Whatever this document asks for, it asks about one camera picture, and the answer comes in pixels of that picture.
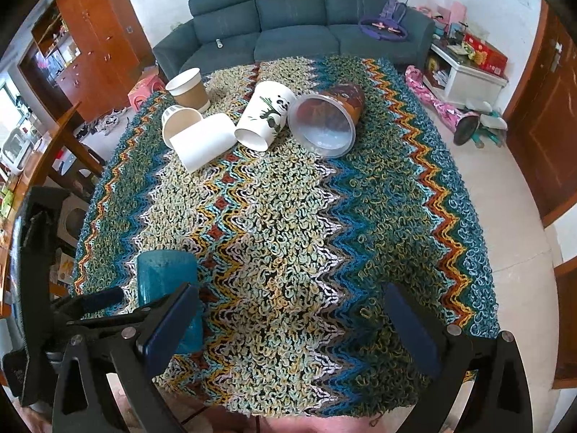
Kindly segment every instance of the metal bolt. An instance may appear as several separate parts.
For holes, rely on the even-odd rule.
[[[503,340],[506,342],[513,342],[515,340],[513,334],[511,334],[508,330],[501,332],[501,337],[503,337]]]
[[[120,332],[120,335],[122,335],[123,339],[128,340],[136,335],[136,329],[134,327],[125,327]]]
[[[449,324],[446,327],[446,331],[449,332],[449,334],[454,335],[455,337],[463,333],[463,330],[457,324]]]
[[[82,342],[82,335],[76,334],[70,339],[72,345],[79,345]]]

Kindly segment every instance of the purple bag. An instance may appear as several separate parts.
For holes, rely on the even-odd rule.
[[[407,5],[397,0],[387,0],[381,14],[375,17],[363,17],[359,21],[359,28],[367,36],[377,40],[402,42],[409,33],[400,25],[405,17]]]

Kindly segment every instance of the red gift box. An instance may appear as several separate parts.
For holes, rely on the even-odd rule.
[[[507,57],[499,52],[494,46],[487,42],[481,42],[478,37],[471,33],[466,33],[463,42],[467,43],[475,51],[473,61],[483,71],[493,75],[503,76],[505,66],[507,66]]]

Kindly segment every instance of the multicolored rug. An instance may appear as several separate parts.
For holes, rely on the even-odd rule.
[[[174,103],[154,94],[128,125],[88,210],[75,288],[125,288],[137,305],[136,256],[194,252],[205,349],[176,355],[168,389],[265,416],[371,416],[414,404],[427,380],[383,311],[399,282],[446,322],[498,333],[482,230],[432,121],[386,61],[290,58],[217,71],[212,105],[238,120],[255,84],[297,94],[362,86],[353,150],[321,159],[285,128],[273,148],[236,146],[187,174],[160,135]]]

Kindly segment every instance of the child's stool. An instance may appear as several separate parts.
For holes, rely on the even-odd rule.
[[[158,75],[158,67],[152,67],[142,72],[142,76],[128,93],[132,108],[137,111],[146,99],[154,92],[164,89],[164,82]]]

